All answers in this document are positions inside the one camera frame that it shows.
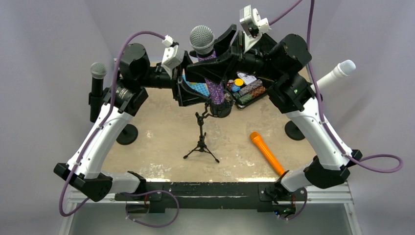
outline worn table surface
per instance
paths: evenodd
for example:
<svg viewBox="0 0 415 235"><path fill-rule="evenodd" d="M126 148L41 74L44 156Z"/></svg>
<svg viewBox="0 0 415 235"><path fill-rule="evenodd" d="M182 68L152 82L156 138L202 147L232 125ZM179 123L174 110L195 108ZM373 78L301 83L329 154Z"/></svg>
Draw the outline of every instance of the worn table surface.
<svg viewBox="0 0 415 235"><path fill-rule="evenodd" d="M306 77L304 70L300 73ZM115 143L103 170L132 170L147 179L170 181L237 182L277 178L249 135L257 131L285 170L295 169L311 161L315 155L307 140L294 141L284 132L289 119L281 114L268 97L232 112L225 118L208 117L203 131L206 145L220 160L208 153L193 152L199 126L195 112L204 111L203 104L179 107L171 90L147 89L148 99L131 124L138 128L138 138L131 145Z"/></svg>

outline tripod leg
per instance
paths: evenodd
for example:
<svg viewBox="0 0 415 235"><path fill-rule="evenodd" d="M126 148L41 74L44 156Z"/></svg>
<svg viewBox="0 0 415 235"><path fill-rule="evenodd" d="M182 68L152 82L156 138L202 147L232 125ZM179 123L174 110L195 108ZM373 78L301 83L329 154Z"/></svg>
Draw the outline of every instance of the tripod leg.
<svg viewBox="0 0 415 235"><path fill-rule="evenodd" d="M212 157L215 159L215 161L217 162L217 163L220 163L220 161L215 157L215 155L208 149L208 147L205 147L205 149L207 150L207 151L205 151L205 152L207 152L207 153L210 153L211 155L212 155Z"/></svg>
<svg viewBox="0 0 415 235"><path fill-rule="evenodd" d="M188 153L188 154L186 154L184 157L183 157L183 159L186 159L191 153L193 153L195 150L196 150L196 148L198 148L198 146L196 146L194 149L192 149L192 151L190 152L190 153Z"/></svg>

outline microphone grille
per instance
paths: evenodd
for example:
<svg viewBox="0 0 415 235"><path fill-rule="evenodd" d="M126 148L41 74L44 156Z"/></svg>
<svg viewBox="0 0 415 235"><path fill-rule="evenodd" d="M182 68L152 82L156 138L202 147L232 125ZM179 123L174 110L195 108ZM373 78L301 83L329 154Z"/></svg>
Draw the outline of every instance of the microphone grille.
<svg viewBox="0 0 415 235"><path fill-rule="evenodd" d="M213 50L214 35L212 30L204 25L196 26L190 32L190 44L196 53L208 54Z"/></svg>
<svg viewBox="0 0 415 235"><path fill-rule="evenodd" d="M91 65L91 74L95 79L103 79L107 74L107 67L102 63L93 63Z"/></svg>
<svg viewBox="0 0 415 235"><path fill-rule="evenodd" d="M346 60L339 64L339 68L346 76L349 76L356 69L356 65L353 61Z"/></svg>

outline tripod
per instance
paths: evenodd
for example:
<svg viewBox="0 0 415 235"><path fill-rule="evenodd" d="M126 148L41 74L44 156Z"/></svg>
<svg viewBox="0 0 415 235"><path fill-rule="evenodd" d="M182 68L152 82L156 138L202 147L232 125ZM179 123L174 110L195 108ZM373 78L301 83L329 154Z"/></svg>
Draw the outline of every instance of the tripod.
<svg viewBox="0 0 415 235"><path fill-rule="evenodd" d="M185 155L183 158L186 159L194 151L199 151L199 152L209 153L210 155L212 155L212 157L215 159L217 163L220 163L220 161L214 156L214 154L208 149L208 147L205 144L206 132L203 134L203 124L204 124L203 119L209 116L213 117L213 115L208 114L208 105L209 105L208 103L205 104L205 111L202 113L201 116L199 115L198 112L196 112L195 114L197 118L197 124L199 125L199 130L200 130L199 141L197 141L197 146L194 149L192 149L192 151L188 153L187 155Z"/></svg>

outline purple microphone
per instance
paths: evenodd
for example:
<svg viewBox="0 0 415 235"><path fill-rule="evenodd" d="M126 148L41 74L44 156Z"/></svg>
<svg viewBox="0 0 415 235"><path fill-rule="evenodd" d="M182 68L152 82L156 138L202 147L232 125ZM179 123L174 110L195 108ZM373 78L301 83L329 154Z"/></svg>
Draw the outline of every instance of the purple microphone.
<svg viewBox="0 0 415 235"><path fill-rule="evenodd" d="M190 44L197 54L199 61L216 58L214 35L212 30L204 25L196 26L190 33ZM210 111L214 116L224 118L231 112L232 103L225 100L222 82L216 84L205 78L207 89L210 93Z"/></svg>

